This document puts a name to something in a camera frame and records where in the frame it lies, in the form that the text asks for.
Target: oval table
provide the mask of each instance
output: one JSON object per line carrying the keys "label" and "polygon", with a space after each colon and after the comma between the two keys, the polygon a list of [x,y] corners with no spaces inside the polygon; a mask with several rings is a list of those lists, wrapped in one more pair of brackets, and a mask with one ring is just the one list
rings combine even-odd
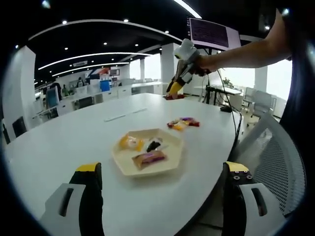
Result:
{"label": "oval table", "polygon": [[[234,116],[238,124],[240,116]],[[166,124],[178,117],[194,117],[201,126],[168,130]],[[178,169],[155,177],[123,176],[112,158],[112,146],[130,130],[152,128],[184,139]],[[77,167],[99,161],[105,235],[172,236],[210,195],[234,138],[232,115],[219,107],[143,93],[50,120],[10,143],[5,158],[17,193],[37,220],[45,201],[62,183],[69,183]]]}

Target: person's arm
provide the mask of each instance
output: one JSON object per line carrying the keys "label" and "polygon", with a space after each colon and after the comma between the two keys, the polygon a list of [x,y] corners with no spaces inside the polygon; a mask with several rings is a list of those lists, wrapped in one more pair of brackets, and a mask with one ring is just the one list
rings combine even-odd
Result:
{"label": "person's arm", "polygon": [[224,67],[258,68],[286,59],[290,53],[284,22],[277,10],[275,23],[265,39],[216,55],[201,56],[197,64],[210,71]]}

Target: black ceiling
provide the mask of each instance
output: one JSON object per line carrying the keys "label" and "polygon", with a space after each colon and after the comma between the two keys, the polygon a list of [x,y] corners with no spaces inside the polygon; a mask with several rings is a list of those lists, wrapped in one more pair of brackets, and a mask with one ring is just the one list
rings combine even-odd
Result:
{"label": "black ceiling", "polygon": [[[259,19],[263,15],[266,24],[272,24],[275,9],[268,0],[184,0],[202,19],[234,28],[240,34],[264,37],[259,30]],[[187,37],[187,17],[192,15],[173,0],[49,0],[51,8],[42,7],[42,1],[21,1],[12,12],[16,17],[16,30],[11,34],[17,38],[14,44],[28,45],[36,53],[35,78],[51,81],[50,70],[59,73],[71,69],[69,64],[88,60],[89,65],[118,62],[126,55],[95,56],[77,59],[37,69],[46,64],[85,54],[103,52],[139,52],[155,45],[178,42],[163,34],[135,26],[114,23],[80,23],[65,25],[43,33],[28,41],[28,38],[49,27],[88,19],[129,19],[157,30],[168,30],[171,35]]]}

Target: window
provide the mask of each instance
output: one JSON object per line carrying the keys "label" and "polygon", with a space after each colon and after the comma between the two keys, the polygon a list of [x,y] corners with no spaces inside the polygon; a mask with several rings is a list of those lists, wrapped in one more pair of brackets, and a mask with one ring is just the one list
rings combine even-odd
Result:
{"label": "window", "polygon": [[220,72],[222,79],[229,79],[234,86],[254,88],[255,69],[253,68],[224,68]]}
{"label": "window", "polygon": [[160,53],[144,58],[144,78],[161,79]]}
{"label": "window", "polygon": [[134,60],[130,63],[129,67],[130,78],[140,80],[141,72],[140,72],[140,60]]}
{"label": "window", "polygon": [[268,66],[267,93],[287,100],[290,93],[292,62],[281,60]]}

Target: beige plate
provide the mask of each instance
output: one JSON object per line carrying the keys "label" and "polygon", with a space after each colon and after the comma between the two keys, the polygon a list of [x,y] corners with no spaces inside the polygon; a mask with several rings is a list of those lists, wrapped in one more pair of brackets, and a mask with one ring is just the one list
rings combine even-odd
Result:
{"label": "beige plate", "polygon": [[142,170],[139,170],[132,158],[139,154],[145,153],[145,149],[147,147],[143,147],[142,152],[132,151],[129,149],[122,150],[119,146],[119,141],[114,145],[113,148],[113,156],[116,164],[119,169],[123,172],[125,176],[129,177],[143,177],[143,176],[151,176],[156,175],[158,173],[170,171],[176,169],[180,162],[180,158],[182,155],[182,150],[184,146],[184,142],[182,139],[177,138],[166,131],[161,129],[147,129],[147,130],[139,130],[139,131],[130,131],[128,135],[133,136],[135,138],[141,139],[149,139],[149,138],[162,138],[163,139],[163,148],[161,151],[167,155],[167,159],[164,161],[160,161],[154,164],[151,164],[145,167]]}

